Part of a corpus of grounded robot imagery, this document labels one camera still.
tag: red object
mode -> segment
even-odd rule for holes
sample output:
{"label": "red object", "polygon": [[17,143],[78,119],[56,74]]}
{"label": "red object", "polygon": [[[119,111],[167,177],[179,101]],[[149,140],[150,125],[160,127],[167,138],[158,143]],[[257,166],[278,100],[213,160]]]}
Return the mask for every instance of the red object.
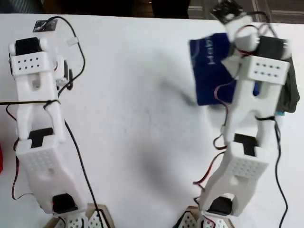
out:
{"label": "red object", "polygon": [[2,149],[1,149],[1,145],[0,145],[0,173],[3,170],[3,155],[2,155]]}

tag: wire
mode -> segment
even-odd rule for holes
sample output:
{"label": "wire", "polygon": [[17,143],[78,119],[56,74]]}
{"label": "wire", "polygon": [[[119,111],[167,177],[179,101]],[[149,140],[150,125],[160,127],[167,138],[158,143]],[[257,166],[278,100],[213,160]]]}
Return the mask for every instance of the wire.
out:
{"label": "wire", "polygon": [[[71,28],[74,37],[75,37],[75,38],[78,38],[77,35],[76,35],[76,33],[75,33],[75,31],[74,31],[74,28],[73,28],[73,26],[70,24],[70,22],[68,22],[67,19],[65,19],[65,18],[63,18],[63,17],[61,17],[61,16],[54,16],[54,17],[51,17],[51,18],[47,19],[47,21],[46,21],[40,28],[38,28],[38,30],[42,30],[42,31],[43,31],[44,27],[45,27],[49,22],[51,22],[52,20],[55,20],[55,19],[62,19],[65,23],[67,23],[68,26]],[[79,51],[80,51],[81,56],[82,56],[82,59],[83,59],[82,68],[81,68],[80,72],[79,72],[75,77],[71,78],[70,81],[69,81],[68,83],[66,83],[66,84],[59,90],[59,92],[58,92],[58,97],[60,97],[61,93],[64,91],[65,88],[67,88],[67,87],[69,87],[69,86],[71,86],[70,88],[72,88],[72,83],[73,83],[80,75],[82,75],[82,73],[83,73],[84,70],[85,70],[85,67],[86,67],[86,61],[85,61],[85,60],[86,60],[86,58],[85,58],[85,55],[84,55],[84,53],[83,53],[83,51],[82,51],[82,48],[81,48],[81,46],[80,46],[79,41],[78,41],[77,45],[78,45],[78,47],[79,47]]]}
{"label": "wire", "polygon": [[[66,128],[67,128],[68,132],[70,133],[70,136],[71,136],[71,138],[72,138],[72,140],[73,140],[73,143],[74,143],[74,145],[75,145],[75,147],[76,147],[77,154],[78,154],[79,161],[80,161],[80,165],[81,165],[82,171],[83,171],[83,173],[84,173],[84,176],[85,176],[85,180],[86,180],[87,186],[89,187],[89,190],[90,190],[90,192],[91,192],[91,195],[92,195],[92,198],[93,198],[93,202],[94,202],[95,209],[96,209],[96,211],[99,211],[99,208],[98,208],[98,205],[97,205],[97,203],[96,203],[95,196],[94,196],[94,193],[93,193],[93,190],[92,190],[90,181],[89,181],[89,179],[88,179],[88,177],[87,177],[87,174],[86,174],[85,166],[84,166],[84,163],[83,163],[83,161],[82,161],[82,157],[81,157],[81,154],[80,154],[80,150],[79,150],[78,144],[77,144],[76,139],[75,139],[75,137],[74,137],[74,135],[73,135],[73,133],[72,133],[72,131],[71,131],[69,125],[67,124],[67,121],[66,121],[66,120],[65,120],[65,125],[66,125]],[[100,213],[98,212],[97,214],[98,214],[98,217],[99,217],[99,220],[100,220],[101,227],[104,228],[104,225],[103,225],[103,222],[102,222]]]}
{"label": "wire", "polygon": [[62,217],[60,217],[60,216],[59,216],[58,218],[59,218],[59,219],[63,222],[63,224],[65,225],[64,228],[66,228],[66,227],[67,227],[66,221],[65,221]]}
{"label": "wire", "polygon": [[211,171],[211,169],[212,169],[213,163],[215,162],[215,160],[216,160],[221,154],[224,154],[224,153],[225,153],[225,152],[221,152],[221,153],[217,154],[217,155],[212,159],[212,161],[211,161],[211,163],[210,163],[210,165],[209,165],[209,168],[208,168],[206,174],[205,174],[200,180],[193,182],[194,185],[201,184],[201,183],[208,177],[208,175],[209,175],[209,173],[210,173],[210,171]]}
{"label": "wire", "polygon": [[278,165],[279,165],[279,162],[280,162],[280,159],[281,159],[281,155],[282,155],[282,150],[281,150],[281,131],[280,131],[280,128],[279,128],[279,125],[277,124],[277,121],[276,121],[276,118],[274,116],[270,116],[270,117],[266,117],[266,118],[257,118],[257,120],[259,121],[266,121],[266,120],[272,120],[275,122],[275,136],[276,136],[276,142],[277,142],[277,148],[278,148],[278,157],[277,157],[277,160],[276,160],[276,163],[275,163],[275,180],[276,180],[276,183],[277,183],[277,186],[279,188],[279,191],[282,195],[282,198],[284,200],[284,203],[285,203],[285,211],[282,215],[282,218],[281,218],[281,221],[280,221],[280,225],[279,225],[279,228],[282,227],[282,224],[283,224],[283,221],[285,219],[285,216],[287,214],[287,211],[288,211],[288,202],[287,202],[287,199],[283,193],[283,190],[282,190],[282,187],[281,187],[281,184],[279,182],[279,178],[278,178]]}
{"label": "wire", "polygon": [[8,105],[6,106],[6,108],[5,108],[6,113],[7,113],[12,119],[14,119],[15,121],[17,121],[17,119],[9,112],[9,106],[10,106],[10,104],[8,104]]}
{"label": "wire", "polygon": [[[234,34],[234,40],[237,39],[237,35],[238,35],[242,30],[244,30],[245,28],[255,28],[255,29],[256,29],[256,32],[257,32],[257,35],[260,37],[260,30],[259,30],[259,28],[256,27],[256,26],[254,26],[254,25],[249,24],[249,25],[244,25],[244,26],[240,27],[240,28],[235,32],[235,34]],[[243,55],[250,55],[250,54],[251,54],[251,52],[247,52],[247,51],[244,51],[244,50],[239,49],[239,48],[236,46],[236,44],[234,44],[234,46],[235,46],[235,48],[236,48],[241,54],[243,54]]]}
{"label": "wire", "polygon": [[47,101],[6,101],[6,102],[0,102],[0,105],[24,105],[24,104],[41,104],[41,103],[46,103],[46,104],[51,104],[53,102],[58,102],[60,103],[59,100],[47,100]]}
{"label": "wire", "polygon": [[215,222],[214,222],[213,220],[207,218],[206,216],[204,216],[204,218],[207,220],[207,223],[208,223],[208,222],[211,222],[211,223],[212,223],[212,228],[215,228],[216,224],[215,224]]}
{"label": "wire", "polygon": [[258,15],[258,14],[262,15],[266,19],[266,23],[268,25],[269,30],[272,32],[272,34],[274,35],[275,38],[278,38],[277,33],[275,32],[275,30],[271,26],[271,20],[265,12],[253,11],[253,12],[248,12],[246,15],[252,16],[252,15]]}
{"label": "wire", "polygon": [[[14,143],[14,146],[13,146],[14,151],[16,151],[18,141],[19,141],[19,138]],[[13,185],[11,187],[11,197],[13,198],[13,200],[19,200],[21,197],[26,196],[26,195],[34,195],[33,193],[24,193],[17,198],[15,197],[15,185],[16,185],[16,182],[17,182],[17,179],[18,179],[18,175],[19,175],[19,159],[16,156],[16,174],[15,174],[15,178],[14,178],[14,181],[13,181]]]}
{"label": "wire", "polygon": [[200,203],[197,201],[197,199],[199,198],[199,196],[198,197],[195,197],[195,198],[193,198],[193,201],[198,205],[198,207],[200,207]]}
{"label": "wire", "polygon": [[[237,68],[237,72],[236,72],[235,76],[231,79],[230,82],[217,86],[217,87],[214,89],[214,92],[213,92],[214,98],[217,99],[218,101],[220,101],[220,102],[224,105],[224,107],[225,107],[225,109],[226,109],[225,121],[224,121],[224,124],[222,125],[222,126],[224,126],[224,127],[226,126],[226,123],[227,123],[227,118],[228,118],[228,113],[229,113],[229,104],[226,103],[225,101],[219,99],[219,97],[218,97],[218,92],[219,92],[219,89],[220,89],[221,87],[223,87],[223,86],[228,86],[228,85],[230,85],[231,83],[233,83],[233,82],[235,81],[236,77],[237,77],[238,74],[239,74],[239,71],[240,71],[240,69],[241,69],[241,66],[242,66],[242,64],[241,64],[241,62],[240,62],[239,65],[238,65],[238,68]],[[216,145],[216,141],[217,141],[222,135],[223,135],[223,134],[220,134],[218,137],[216,137],[216,138],[213,140],[213,146],[214,146],[214,148],[217,149],[217,150],[219,150],[219,151],[227,149],[227,146],[225,146],[225,145],[224,145],[224,146],[221,146],[221,147],[218,147],[218,146]]]}
{"label": "wire", "polygon": [[[12,119],[17,121],[17,119],[10,113],[9,105],[6,106],[5,111]],[[19,142],[19,138],[14,142],[14,145],[13,145],[13,150],[14,151],[16,151],[16,147],[17,147],[18,142]],[[18,175],[19,175],[19,159],[16,156],[16,173],[15,173],[15,178],[14,178],[14,181],[13,181],[13,185],[11,187],[11,197],[13,198],[13,200],[19,200],[21,197],[26,196],[26,195],[34,195],[33,193],[24,193],[17,198],[15,197],[15,186],[16,186],[16,182],[17,182],[17,179],[18,179]]]}

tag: black wire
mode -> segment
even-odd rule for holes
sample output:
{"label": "black wire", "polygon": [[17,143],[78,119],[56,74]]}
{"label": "black wire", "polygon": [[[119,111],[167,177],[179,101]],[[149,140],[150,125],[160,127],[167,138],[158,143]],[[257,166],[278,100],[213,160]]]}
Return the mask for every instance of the black wire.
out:
{"label": "black wire", "polygon": [[[67,23],[68,26],[71,28],[74,37],[78,38],[78,37],[76,36],[76,33],[75,33],[74,29],[73,29],[73,26],[70,24],[70,22],[68,22],[67,19],[65,19],[65,18],[63,18],[63,17],[61,17],[61,16],[54,16],[54,17],[49,18],[49,19],[45,22],[45,24],[41,27],[41,30],[44,29],[44,27],[45,27],[46,24],[48,24],[49,22],[51,22],[51,21],[54,20],[54,19],[62,19],[62,20],[63,20],[65,23]],[[81,71],[79,72],[78,75],[76,75],[75,77],[71,78],[70,81],[69,81],[68,83],[66,83],[66,84],[59,90],[59,92],[58,92],[58,97],[60,97],[60,95],[61,95],[61,93],[63,92],[63,90],[64,90],[65,88],[69,87],[69,86],[70,86],[70,85],[71,85],[71,84],[72,84],[72,83],[73,83],[73,82],[74,82],[74,81],[83,73],[83,71],[85,70],[85,67],[86,67],[86,61],[85,61],[85,60],[86,60],[86,58],[85,58],[85,55],[84,55],[84,53],[83,53],[83,51],[82,51],[82,48],[81,48],[81,46],[80,46],[79,41],[78,41],[77,45],[78,45],[78,47],[79,47],[81,56],[82,56],[83,61],[84,61],[83,66],[82,66],[82,69],[81,69]]]}
{"label": "black wire", "polygon": [[82,157],[81,157],[81,154],[80,154],[80,150],[79,150],[78,144],[77,144],[76,139],[75,139],[75,137],[74,137],[74,135],[73,135],[73,133],[72,133],[72,131],[71,131],[69,125],[67,124],[67,121],[66,121],[66,120],[65,120],[65,125],[66,125],[66,128],[67,128],[68,132],[70,133],[70,136],[71,136],[71,138],[72,138],[72,140],[73,140],[73,143],[74,143],[74,145],[75,145],[75,147],[76,147],[77,154],[78,154],[79,161],[80,161],[80,165],[81,165],[82,171],[83,171],[83,173],[84,173],[84,176],[85,176],[85,180],[86,180],[87,186],[89,187],[89,190],[90,190],[90,192],[91,192],[91,195],[92,195],[92,198],[93,198],[93,202],[94,202],[94,206],[95,206],[95,209],[96,209],[96,211],[97,211],[97,214],[98,214],[98,217],[99,217],[99,220],[100,220],[101,227],[104,228],[104,225],[103,225],[103,222],[102,222],[100,213],[99,213],[99,208],[98,208],[98,205],[97,205],[97,203],[96,203],[95,196],[94,196],[94,193],[93,193],[93,190],[92,190],[90,181],[89,181],[89,179],[88,179],[88,177],[87,177],[87,174],[86,174],[85,166],[84,166],[84,163],[83,163],[83,161],[82,161]]}
{"label": "black wire", "polygon": [[47,100],[47,101],[6,101],[6,102],[0,102],[0,105],[24,105],[24,104],[41,104],[41,103],[46,103],[46,104],[51,104],[53,102],[58,102],[58,100]]}
{"label": "black wire", "polygon": [[275,174],[276,174],[275,175],[275,180],[276,180],[277,186],[280,190],[280,193],[281,193],[281,195],[283,197],[283,200],[284,200],[284,203],[285,203],[285,211],[284,211],[284,214],[281,218],[280,225],[279,225],[279,228],[281,228],[282,223],[284,221],[284,218],[285,218],[285,216],[287,214],[287,211],[288,211],[288,203],[287,203],[286,197],[283,193],[282,187],[281,187],[280,182],[279,182],[278,174],[277,174],[278,165],[279,165],[279,162],[280,162],[280,159],[281,159],[282,151],[281,151],[281,133],[280,133],[280,129],[279,129],[279,126],[278,126],[276,121],[275,121],[275,136],[276,136],[276,141],[277,141],[277,148],[278,148],[278,151],[279,151],[279,155],[278,155],[278,158],[277,158],[276,163],[275,163]]}
{"label": "black wire", "polygon": [[6,106],[6,108],[5,108],[6,113],[7,113],[12,119],[14,119],[15,121],[17,121],[16,117],[14,117],[14,116],[10,113],[10,111],[9,111],[9,106],[10,106],[10,104],[8,104],[8,105]]}
{"label": "black wire", "polygon": [[62,222],[63,222],[63,224],[65,225],[65,227],[64,228],[66,228],[67,227],[67,223],[66,223],[66,221],[62,218],[62,217],[58,217]]}
{"label": "black wire", "polygon": [[283,197],[283,200],[284,200],[284,203],[285,203],[285,211],[283,213],[283,216],[281,218],[281,221],[280,221],[280,225],[279,225],[279,228],[282,227],[282,224],[283,224],[283,221],[285,219],[285,216],[287,214],[287,211],[288,211],[288,202],[287,202],[287,199],[283,193],[283,190],[282,190],[282,187],[281,187],[281,184],[279,182],[279,177],[278,177],[278,165],[279,165],[279,162],[280,162],[280,159],[281,159],[281,155],[282,155],[282,150],[281,150],[281,131],[280,131],[280,128],[279,128],[279,125],[277,124],[277,121],[275,119],[274,116],[270,116],[270,117],[266,117],[266,118],[257,118],[257,120],[259,121],[265,121],[265,120],[272,120],[275,122],[275,136],[276,136],[276,142],[277,142],[277,148],[278,148],[278,157],[277,157],[277,160],[276,160],[276,163],[275,163],[275,180],[276,180],[276,183],[277,183],[277,186],[280,190],[280,193]]}
{"label": "black wire", "polygon": [[262,15],[265,19],[266,19],[266,23],[268,24],[269,30],[272,32],[272,34],[274,35],[274,37],[278,38],[277,33],[274,31],[274,29],[271,26],[271,20],[269,18],[269,16],[262,11],[253,11],[253,12],[248,12],[246,15],[252,16],[252,15]]}

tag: red wire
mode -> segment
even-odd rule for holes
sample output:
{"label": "red wire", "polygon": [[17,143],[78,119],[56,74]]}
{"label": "red wire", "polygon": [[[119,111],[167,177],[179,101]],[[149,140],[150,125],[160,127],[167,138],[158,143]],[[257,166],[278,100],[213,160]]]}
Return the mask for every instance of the red wire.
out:
{"label": "red wire", "polygon": [[204,216],[204,217],[205,217],[206,220],[208,220],[209,222],[212,223],[212,228],[215,228],[215,226],[216,226],[215,222],[213,220],[207,218],[206,216]]}
{"label": "red wire", "polygon": [[211,171],[211,169],[212,169],[212,166],[213,166],[213,163],[215,162],[215,160],[216,160],[221,154],[224,154],[224,153],[225,153],[225,152],[221,152],[221,153],[219,153],[217,156],[215,156],[215,157],[213,158],[213,160],[211,161],[211,164],[210,164],[210,166],[209,166],[209,168],[208,168],[206,174],[203,176],[203,178],[200,179],[200,180],[198,180],[198,181],[193,182],[193,184],[195,184],[195,185],[201,184],[201,183],[208,177],[208,175],[209,175],[209,173],[210,173],[210,171]]}
{"label": "red wire", "polygon": [[[5,111],[7,112],[7,114],[12,118],[14,119],[15,121],[17,121],[17,119],[9,112],[9,105],[6,106],[6,109]],[[14,142],[14,146],[13,146],[13,150],[16,152],[16,147],[18,145],[18,142],[19,142],[19,138]],[[19,197],[15,197],[15,185],[16,185],[16,182],[17,182],[17,179],[18,179],[18,175],[19,175],[19,159],[18,157],[16,156],[16,174],[15,174],[15,178],[14,178],[14,181],[13,181],[13,185],[11,187],[11,197],[13,198],[13,200],[19,200],[21,197],[25,196],[25,195],[34,195],[33,193],[24,193],[22,194],[21,196]]]}
{"label": "red wire", "polygon": [[[14,147],[13,147],[14,151],[16,151],[16,147],[17,147],[18,142],[19,142],[19,138],[14,143]],[[13,200],[19,200],[21,197],[23,197],[25,195],[33,195],[33,193],[24,193],[17,198],[15,197],[15,185],[16,185],[16,182],[17,182],[17,179],[18,179],[18,174],[19,174],[19,159],[16,156],[16,174],[15,174],[15,178],[14,178],[14,181],[13,181],[13,185],[11,187],[11,197],[13,198]]]}

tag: joint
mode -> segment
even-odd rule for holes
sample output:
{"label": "joint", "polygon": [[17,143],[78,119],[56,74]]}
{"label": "joint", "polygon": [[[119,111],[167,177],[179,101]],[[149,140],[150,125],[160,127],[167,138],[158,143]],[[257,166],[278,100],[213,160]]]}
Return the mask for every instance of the joint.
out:
{"label": "joint", "polygon": [[77,205],[74,202],[74,199],[69,194],[56,195],[52,199],[53,211],[57,214],[63,214],[78,210]]}
{"label": "joint", "polygon": [[221,216],[230,215],[232,213],[232,200],[220,196],[212,202],[207,212]]}

